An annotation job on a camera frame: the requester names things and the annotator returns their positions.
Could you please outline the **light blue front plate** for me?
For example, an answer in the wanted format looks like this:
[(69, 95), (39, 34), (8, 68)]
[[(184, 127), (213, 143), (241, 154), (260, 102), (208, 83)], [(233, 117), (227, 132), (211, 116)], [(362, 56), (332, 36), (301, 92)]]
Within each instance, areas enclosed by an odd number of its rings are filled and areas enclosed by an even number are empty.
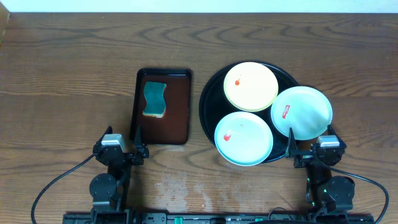
[(214, 133), (218, 152), (238, 166), (254, 166), (269, 157), (273, 148), (273, 134), (259, 116), (238, 111), (226, 115)]

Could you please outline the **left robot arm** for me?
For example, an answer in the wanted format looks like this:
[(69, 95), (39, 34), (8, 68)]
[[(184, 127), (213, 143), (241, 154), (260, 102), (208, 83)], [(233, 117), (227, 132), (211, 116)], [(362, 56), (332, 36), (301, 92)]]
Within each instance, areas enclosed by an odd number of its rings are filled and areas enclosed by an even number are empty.
[(104, 134), (95, 142), (93, 155), (108, 170), (93, 178), (90, 194), (93, 197), (91, 218), (93, 223), (134, 223), (134, 212), (126, 207), (127, 193), (131, 178), (131, 168), (143, 165), (149, 157), (147, 145), (142, 140), (141, 128), (136, 129), (134, 152), (126, 152), (126, 144), (121, 134), (114, 134), (108, 126)]

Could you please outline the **round black tray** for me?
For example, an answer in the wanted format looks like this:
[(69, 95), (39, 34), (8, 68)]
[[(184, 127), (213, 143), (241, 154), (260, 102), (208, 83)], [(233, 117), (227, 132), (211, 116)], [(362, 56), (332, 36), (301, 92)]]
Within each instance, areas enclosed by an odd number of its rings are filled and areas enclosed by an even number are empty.
[[(299, 83), (294, 77), (282, 68), (267, 62), (260, 61), (259, 63), (266, 66), (274, 73), (279, 84), (279, 93), (282, 93), (288, 88), (299, 86)], [(215, 143), (215, 129), (219, 121), (226, 115), (239, 111), (237, 107), (233, 106), (228, 101), (223, 90), (226, 74), (236, 65), (236, 63), (230, 64), (216, 72), (209, 79), (201, 93), (199, 102), (200, 122), (204, 133), (212, 144)], [(263, 162), (274, 162), (283, 158), (285, 156), (288, 137), (281, 134), (273, 125), (271, 120), (271, 109), (266, 108), (262, 111), (257, 111), (255, 115), (262, 118), (269, 125), (274, 137), (272, 151)]]

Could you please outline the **cardboard box corner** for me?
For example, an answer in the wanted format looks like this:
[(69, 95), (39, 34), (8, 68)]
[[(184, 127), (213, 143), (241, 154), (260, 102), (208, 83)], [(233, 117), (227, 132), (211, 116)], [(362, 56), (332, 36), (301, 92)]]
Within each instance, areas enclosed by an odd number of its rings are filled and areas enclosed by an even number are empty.
[(9, 23), (10, 15), (11, 13), (8, 9), (0, 2), (0, 43), (4, 40), (4, 34)]

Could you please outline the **green yellow sponge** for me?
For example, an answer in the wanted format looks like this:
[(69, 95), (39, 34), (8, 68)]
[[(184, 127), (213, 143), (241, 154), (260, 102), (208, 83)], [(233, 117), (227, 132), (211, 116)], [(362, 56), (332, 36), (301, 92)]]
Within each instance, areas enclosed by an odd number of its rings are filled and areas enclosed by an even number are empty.
[(144, 116), (151, 116), (155, 118), (162, 118), (164, 116), (166, 109), (164, 91), (166, 87), (166, 83), (146, 82), (144, 86), (146, 107), (142, 112)]

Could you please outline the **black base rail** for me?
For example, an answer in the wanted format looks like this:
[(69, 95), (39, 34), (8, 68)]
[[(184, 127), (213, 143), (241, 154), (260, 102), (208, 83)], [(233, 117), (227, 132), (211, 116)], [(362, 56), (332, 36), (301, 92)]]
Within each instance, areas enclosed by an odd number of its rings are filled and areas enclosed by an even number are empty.
[(306, 215), (273, 213), (272, 215), (187, 215), (166, 213), (64, 214), (63, 223), (141, 223), (141, 224), (244, 224), (244, 223), (374, 223), (370, 215)]

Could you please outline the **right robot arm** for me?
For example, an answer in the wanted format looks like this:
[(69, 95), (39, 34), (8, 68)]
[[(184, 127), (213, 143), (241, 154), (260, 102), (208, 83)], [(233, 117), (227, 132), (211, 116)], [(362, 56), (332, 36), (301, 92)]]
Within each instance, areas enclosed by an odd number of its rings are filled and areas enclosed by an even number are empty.
[(319, 136), (308, 150), (299, 150), (293, 129), (289, 129), (289, 140), (285, 156), (294, 159), (295, 168), (307, 171), (306, 201), (313, 204), (308, 219), (327, 216), (346, 216), (353, 208), (355, 183), (341, 175), (333, 176), (331, 169), (345, 153), (346, 144), (329, 124), (327, 135)]

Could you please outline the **rectangular brown water tray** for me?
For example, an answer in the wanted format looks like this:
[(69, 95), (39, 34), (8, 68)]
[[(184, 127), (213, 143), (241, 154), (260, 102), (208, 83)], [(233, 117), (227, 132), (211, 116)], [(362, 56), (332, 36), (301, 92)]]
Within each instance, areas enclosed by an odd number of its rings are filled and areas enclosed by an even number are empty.
[[(182, 68), (142, 68), (137, 72), (130, 141), (141, 130), (146, 144), (182, 145), (188, 140), (192, 71)], [(163, 83), (165, 111), (161, 117), (145, 115), (144, 88), (149, 82)]]

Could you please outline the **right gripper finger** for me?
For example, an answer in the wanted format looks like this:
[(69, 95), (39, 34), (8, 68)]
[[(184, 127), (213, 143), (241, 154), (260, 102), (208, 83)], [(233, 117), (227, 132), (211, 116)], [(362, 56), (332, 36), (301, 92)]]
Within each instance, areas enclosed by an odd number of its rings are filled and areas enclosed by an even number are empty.
[(297, 144), (294, 136), (294, 132), (292, 128), (289, 128), (289, 142), (287, 145), (288, 152), (296, 152), (297, 151)]
[(336, 136), (336, 132), (333, 129), (332, 125), (330, 125), (330, 124), (327, 126), (327, 133), (328, 133), (328, 135)]

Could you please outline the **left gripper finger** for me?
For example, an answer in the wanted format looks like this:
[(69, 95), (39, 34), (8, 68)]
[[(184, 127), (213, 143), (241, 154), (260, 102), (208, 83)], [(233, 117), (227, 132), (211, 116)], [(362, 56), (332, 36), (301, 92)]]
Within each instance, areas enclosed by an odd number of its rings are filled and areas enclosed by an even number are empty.
[(137, 126), (133, 143), (134, 143), (135, 149), (144, 149), (144, 143), (142, 142), (141, 126), (140, 125)]
[(104, 134), (100, 137), (100, 140), (102, 140), (107, 134), (112, 134), (112, 133), (113, 133), (113, 128), (111, 126), (108, 126)]

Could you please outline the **light green right plate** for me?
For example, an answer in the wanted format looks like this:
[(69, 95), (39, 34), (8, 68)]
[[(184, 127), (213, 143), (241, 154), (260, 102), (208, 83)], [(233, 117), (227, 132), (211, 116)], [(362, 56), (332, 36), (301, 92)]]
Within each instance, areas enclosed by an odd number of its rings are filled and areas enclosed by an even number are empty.
[(291, 129), (295, 139), (304, 141), (322, 135), (333, 119), (329, 99), (308, 86), (295, 86), (280, 93), (271, 106), (271, 120), (284, 136)]

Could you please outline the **yellow plate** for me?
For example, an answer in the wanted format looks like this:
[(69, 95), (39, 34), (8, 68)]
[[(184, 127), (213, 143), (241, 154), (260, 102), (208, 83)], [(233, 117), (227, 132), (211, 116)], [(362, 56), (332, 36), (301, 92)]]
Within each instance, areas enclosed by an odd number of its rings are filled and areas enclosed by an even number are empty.
[(262, 111), (274, 102), (279, 84), (274, 73), (257, 62), (243, 62), (233, 66), (223, 81), (227, 100), (236, 108)]

